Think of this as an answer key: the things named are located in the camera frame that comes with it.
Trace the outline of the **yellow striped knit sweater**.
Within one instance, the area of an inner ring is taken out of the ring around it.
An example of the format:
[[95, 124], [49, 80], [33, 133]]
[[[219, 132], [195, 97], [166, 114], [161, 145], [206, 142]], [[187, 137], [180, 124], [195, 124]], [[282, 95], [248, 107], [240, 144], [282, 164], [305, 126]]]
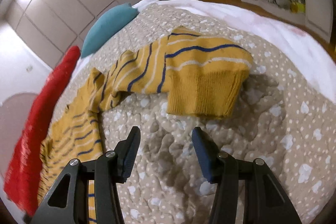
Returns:
[[168, 132], [167, 120], [179, 116], [228, 117], [252, 61], [247, 50], [230, 40], [177, 27], [135, 52], [125, 51], [105, 73], [93, 68], [42, 142], [38, 200], [45, 197], [70, 159], [89, 161], [102, 155], [100, 116], [132, 96], [142, 95], [141, 102], [131, 103], [130, 111], [118, 115], [109, 133], [118, 137], [126, 132], [126, 122], [133, 122], [142, 128], [144, 136], [135, 177], [122, 195], [123, 204], [134, 202], [126, 219], [186, 223], [184, 195], [165, 192], [152, 177], [150, 162], [160, 174], [170, 173], [172, 153], [187, 146], [186, 141]]

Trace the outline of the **beige dotted quilt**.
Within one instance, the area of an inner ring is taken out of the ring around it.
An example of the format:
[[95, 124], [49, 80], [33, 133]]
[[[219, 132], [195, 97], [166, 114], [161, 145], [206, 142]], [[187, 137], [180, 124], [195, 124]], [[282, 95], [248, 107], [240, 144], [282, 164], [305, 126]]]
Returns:
[[216, 187], [202, 176], [191, 140], [199, 126], [239, 160], [261, 158], [279, 178], [303, 223], [326, 223], [335, 212], [335, 102], [324, 97], [291, 59], [266, 40], [216, 19], [171, 5], [150, 4], [110, 39], [68, 85], [53, 122], [70, 109], [77, 91], [95, 76], [117, 73], [116, 61], [133, 51], [153, 61], [150, 48], [178, 26], [224, 37], [247, 49], [251, 74], [231, 118], [204, 120], [167, 113], [166, 94], [134, 93], [101, 114], [78, 114], [65, 133], [55, 125], [42, 146], [39, 194], [74, 157], [98, 158], [133, 126], [141, 144], [131, 177], [118, 186], [126, 223], [206, 223]]

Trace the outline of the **red pillow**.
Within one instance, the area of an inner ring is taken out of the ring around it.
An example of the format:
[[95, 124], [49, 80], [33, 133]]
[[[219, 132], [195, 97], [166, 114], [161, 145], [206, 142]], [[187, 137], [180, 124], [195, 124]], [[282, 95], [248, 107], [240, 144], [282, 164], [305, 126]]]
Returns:
[[3, 190], [9, 200], [30, 217], [38, 208], [41, 143], [47, 136], [54, 107], [68, 85], [79, 57], [79, 47], [72, 46], [47, 77], [31, 106], [6, 171]]

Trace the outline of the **round pink headboard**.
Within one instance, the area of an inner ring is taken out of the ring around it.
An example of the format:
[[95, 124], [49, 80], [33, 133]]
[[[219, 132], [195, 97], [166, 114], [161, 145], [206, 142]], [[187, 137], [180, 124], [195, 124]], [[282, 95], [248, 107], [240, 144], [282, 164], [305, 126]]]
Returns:
[[0, 167], [4, 178], [29, 115], [36, 93], [17, 93], [1, 104], [0, 113]]

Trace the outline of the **teal pillow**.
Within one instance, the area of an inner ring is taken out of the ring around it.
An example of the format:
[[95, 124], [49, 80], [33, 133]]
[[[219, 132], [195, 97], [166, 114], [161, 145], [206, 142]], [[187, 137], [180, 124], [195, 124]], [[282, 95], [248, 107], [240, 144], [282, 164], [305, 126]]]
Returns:
[[130, 3], [115, 6], [106, 11], [88, 31], [83, 47], [81, 58], [96, 53], [112, 36], [117, 34], [139, 14], [138, 9]]

